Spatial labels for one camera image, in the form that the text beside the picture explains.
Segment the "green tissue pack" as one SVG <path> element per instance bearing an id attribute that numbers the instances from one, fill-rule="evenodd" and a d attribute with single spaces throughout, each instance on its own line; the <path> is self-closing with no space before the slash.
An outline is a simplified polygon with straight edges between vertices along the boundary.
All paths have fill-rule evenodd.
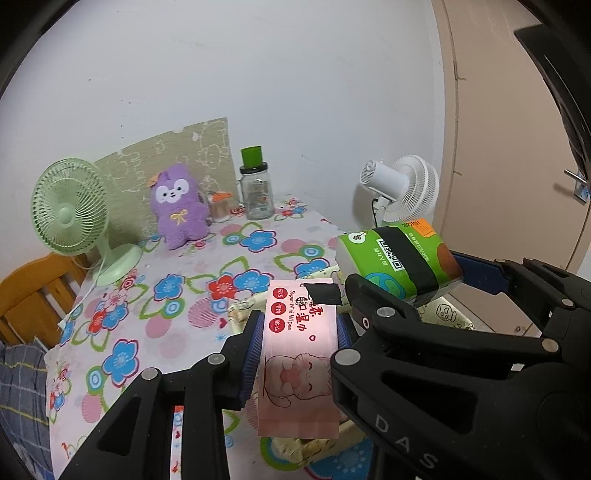
<path id="1" fill-rule="evenodd" d="M 342 234 L 335 247 L 341 278 L 358 274 L 415 306 L 463 280 L 459 263 L 425 219 Z"/>

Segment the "pink wet wipes pack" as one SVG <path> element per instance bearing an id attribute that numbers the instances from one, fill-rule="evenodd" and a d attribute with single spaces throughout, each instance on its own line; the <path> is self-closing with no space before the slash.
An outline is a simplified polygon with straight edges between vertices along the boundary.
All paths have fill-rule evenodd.
<path id="1" fill-rule="evenodd" d="M 273 280 L 266 297 L 257 377 L 257 430 L 263 437 L 335 439 L 331 357 L 339 349 L 337 307 L 311 289 L 332 279 Z"/>

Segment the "yellow cartoon fabric storage box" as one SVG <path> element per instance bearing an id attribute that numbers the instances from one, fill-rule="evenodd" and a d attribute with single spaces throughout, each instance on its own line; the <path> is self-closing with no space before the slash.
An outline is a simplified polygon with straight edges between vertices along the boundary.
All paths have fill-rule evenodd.
<path id="1" fill-rule="evenodd" d="M 358 329 L 340 306 L 315 303 L 308 285 L 338 284 L 335 277 L 273 280 L 254 297 L 240 390 L 257 435 L 300 466 L 363 440 L 332 399 L 332 354 L 351 346 Z"/>

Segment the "beige door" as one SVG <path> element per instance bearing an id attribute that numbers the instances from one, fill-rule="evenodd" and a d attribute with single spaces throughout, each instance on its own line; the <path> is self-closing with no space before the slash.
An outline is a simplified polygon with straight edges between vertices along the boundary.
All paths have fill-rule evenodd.
<path id="1" fill-rule="evenodd" d="M 555 101 L 516 38 L 535 24 L 516 1 L 437 1 L 446 127 L 435 225 L 452 250 L 534 258 L 577 272 L 590 208 Z"/>

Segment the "grey plaid pillow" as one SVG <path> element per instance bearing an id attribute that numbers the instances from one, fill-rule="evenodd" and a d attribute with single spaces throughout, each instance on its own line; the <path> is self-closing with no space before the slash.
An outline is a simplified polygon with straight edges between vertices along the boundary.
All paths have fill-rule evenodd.
<path id="1" fill-rule="evenodd" d="M 36 344 L 1 344 L 1 427 L 19 460 L 35 479 L 53 479 L 47 370 Z"/>

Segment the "white standing fan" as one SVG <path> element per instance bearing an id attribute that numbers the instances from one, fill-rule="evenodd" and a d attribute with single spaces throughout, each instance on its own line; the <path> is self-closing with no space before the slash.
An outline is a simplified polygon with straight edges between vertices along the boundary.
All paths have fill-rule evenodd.
<path id="1" fill-rule="evenodd" d="M 360 173 L 360 184 L 376 198 L 372 209 L 378 227 L 427 218 L 435 210 L 440 178 L 418 155 L 394 161 L 370 160 Z"/>

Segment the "floral tablecloth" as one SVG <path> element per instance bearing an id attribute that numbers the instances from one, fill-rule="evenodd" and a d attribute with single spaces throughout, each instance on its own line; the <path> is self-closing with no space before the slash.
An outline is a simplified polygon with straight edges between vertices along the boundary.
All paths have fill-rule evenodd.
<path id="1" fill-rule="evenodd" d="M 273 279 L 331 267 L 338 237 L 335 224 L 288 198 L 266 220 L 235 208 L 207 238 L 175 250 L 152 236 L 123 279 L 103 287 L 86 279 L 45 357 L 54 474 L 142 370 L 183 370 L 218 351 L 232 332 L 230 304 Z"/>

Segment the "glass mason jar green lid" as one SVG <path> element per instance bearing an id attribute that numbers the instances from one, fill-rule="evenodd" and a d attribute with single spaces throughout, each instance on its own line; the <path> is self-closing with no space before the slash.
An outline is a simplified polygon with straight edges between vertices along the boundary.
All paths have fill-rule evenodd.
<path id="1" fill-rule="evenodd" d="M 263 160 L 263 148 L 243 148 L 242 166 L 239 167 L 239 184 L 245 214 L 250 220 L 269 219 L 274 214 L 273 189 L 271 189 L 269 165 Z"/>

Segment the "wooden bed headboard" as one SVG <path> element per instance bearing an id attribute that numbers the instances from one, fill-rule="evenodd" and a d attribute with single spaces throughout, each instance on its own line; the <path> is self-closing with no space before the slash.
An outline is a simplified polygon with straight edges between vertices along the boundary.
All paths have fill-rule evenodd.
<path id="1" fill-rule="evenodd" d="M 55 253 L 29 262 L 1 282 L 1 341 L 8 345 L 58 344 L 58 323 L 74 305 L 71 282 L 81 285 L 89 266 L 83 257 Z"/>

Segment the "small toothpick jar orange lid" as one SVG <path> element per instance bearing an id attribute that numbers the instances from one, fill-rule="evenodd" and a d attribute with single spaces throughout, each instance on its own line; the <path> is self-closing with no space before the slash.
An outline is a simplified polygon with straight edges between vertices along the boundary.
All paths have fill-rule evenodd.
<path id="1" fill-rule="evenodd" d="M 232 195 L 229 192 L 209 191 L 207 202 L 214 223 L 223 223 L 230 218 Z"/>

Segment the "purple plush toy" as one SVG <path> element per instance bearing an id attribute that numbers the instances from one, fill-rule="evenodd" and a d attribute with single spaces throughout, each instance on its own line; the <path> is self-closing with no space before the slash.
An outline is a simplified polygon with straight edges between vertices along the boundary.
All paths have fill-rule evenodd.
<path id="1" fill-rule="evenodd" d="M 168 250 L 207 238 L 209 208 L 185 164 L 177 163 L 155 174 L 147 185 L 158 234 Z"/>

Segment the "green desk fan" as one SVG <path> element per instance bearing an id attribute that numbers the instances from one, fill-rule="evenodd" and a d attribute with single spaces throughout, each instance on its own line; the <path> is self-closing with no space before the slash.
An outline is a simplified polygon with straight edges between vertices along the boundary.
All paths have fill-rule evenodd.
<path id="1" fill-rule="evenodd" d="M 110 247 L 108 188 L 101 171 L 85 160 L 64 158 L 47 167 L 33 188 L 30 214 L 37 237 L 51 251 L 68 257 L 98 251 L 92 279 L 99 287 L 123 279 L 141 258 L 135 244 Z"/>

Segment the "green patterned board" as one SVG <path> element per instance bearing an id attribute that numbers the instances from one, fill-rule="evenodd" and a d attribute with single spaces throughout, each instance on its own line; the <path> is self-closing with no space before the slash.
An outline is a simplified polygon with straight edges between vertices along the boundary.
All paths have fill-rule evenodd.
<path id="1" fill-rule="evenodd" d="M 228 119 L 208 120 L 142 140 L 95 162 L 110 193 L 111 246 L 137 243 L 157 232 L 148 181 L 177 163 L 187 167 L 201 192 L 222 191 L 238 197 Z"/>

